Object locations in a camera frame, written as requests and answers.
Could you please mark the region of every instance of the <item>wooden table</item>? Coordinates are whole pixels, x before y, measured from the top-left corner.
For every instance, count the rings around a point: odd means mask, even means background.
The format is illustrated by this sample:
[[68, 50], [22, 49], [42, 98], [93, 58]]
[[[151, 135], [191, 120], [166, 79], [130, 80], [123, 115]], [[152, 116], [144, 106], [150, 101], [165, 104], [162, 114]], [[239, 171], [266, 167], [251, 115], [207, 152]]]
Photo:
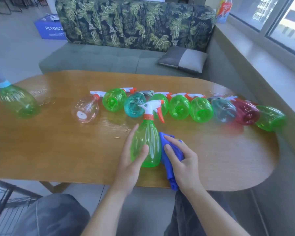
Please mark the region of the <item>wooden table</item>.
[[[61, 71], [34, 76], [16, 85], [44, 104], [32, 119], [17, 119], [0, 103], [0, 178], [110, 184], [125, 138], [142, 117], [108, 112], [88, 124], [71, 116], [73, 103], [90, 90], [117, 87], [189, 92], [210, 96], [231, 90], [201, 79], [91, 71]], [[274, 133], [214, 120], [199, 124], [169, 113], [159, 131], [182, 139], [199, 157], [199, 175], [207, 190], [234, 191], [256, 186], [275, 169], [278, 144]], [[138, 186], [169, 187], [165, 168], [141, 168]]]

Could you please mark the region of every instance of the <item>forearm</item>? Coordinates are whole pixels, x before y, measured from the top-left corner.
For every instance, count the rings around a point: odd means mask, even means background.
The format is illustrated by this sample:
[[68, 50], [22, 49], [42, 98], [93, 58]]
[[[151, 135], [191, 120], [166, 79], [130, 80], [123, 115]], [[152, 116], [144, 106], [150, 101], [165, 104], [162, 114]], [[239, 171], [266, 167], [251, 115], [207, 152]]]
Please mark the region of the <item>forearm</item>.
[[115, 236], [126, 195], [110, 188], [81, 236]]
[[249, 236], [203, 187], [188, 192], [186, 197], [208, 236]]

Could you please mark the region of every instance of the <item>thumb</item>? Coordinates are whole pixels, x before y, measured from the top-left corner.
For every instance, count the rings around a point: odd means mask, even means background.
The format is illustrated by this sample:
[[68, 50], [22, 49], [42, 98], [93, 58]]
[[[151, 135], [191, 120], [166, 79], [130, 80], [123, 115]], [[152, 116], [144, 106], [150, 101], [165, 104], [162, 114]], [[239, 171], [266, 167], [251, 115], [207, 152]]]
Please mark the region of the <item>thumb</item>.
[[166, 144], [164, 146], [164, 150], [165, 150], [171, 164], [173, 165], [173, 167], [181, 164], [181, 162], [179, 161], [178, 157], [176, 156], [173, 148], [171, 148], [171, 146], [169, 144]]
[[140, 155], [132, 162], [132, 165], [134, 167], [140, 168], [143, 161], [146, 159], [148, 152], [149, 152], [149, 146], [143, 145]]

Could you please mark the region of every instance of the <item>gray pants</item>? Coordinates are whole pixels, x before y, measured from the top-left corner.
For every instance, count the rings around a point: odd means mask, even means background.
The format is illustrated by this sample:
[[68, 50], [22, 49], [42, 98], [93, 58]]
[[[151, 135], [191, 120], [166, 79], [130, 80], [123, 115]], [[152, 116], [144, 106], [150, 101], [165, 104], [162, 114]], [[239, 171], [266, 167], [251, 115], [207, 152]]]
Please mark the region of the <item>gray pants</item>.
[[[209, 193], [234, 217], [220, 192]], [[89, 212], [72, 195], [51, 194], [40, 198], [27, 209], [17, 222], [12, 236], [79, 236], [89, 220]], [[173, 216], [164, 235], [206, 236], [191, 204], [180, 190], [176, 193]]]

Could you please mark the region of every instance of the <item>throw pillow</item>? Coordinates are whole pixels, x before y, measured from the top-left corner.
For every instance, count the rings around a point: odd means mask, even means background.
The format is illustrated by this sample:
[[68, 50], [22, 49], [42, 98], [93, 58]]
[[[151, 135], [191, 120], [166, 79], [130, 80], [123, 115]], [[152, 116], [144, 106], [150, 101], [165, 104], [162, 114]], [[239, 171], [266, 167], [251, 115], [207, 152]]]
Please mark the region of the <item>throw pillow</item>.
[[157, 63], [188, 72], [202, 73], [207, 56], [207, 53], [201, 51], [172, 46]]

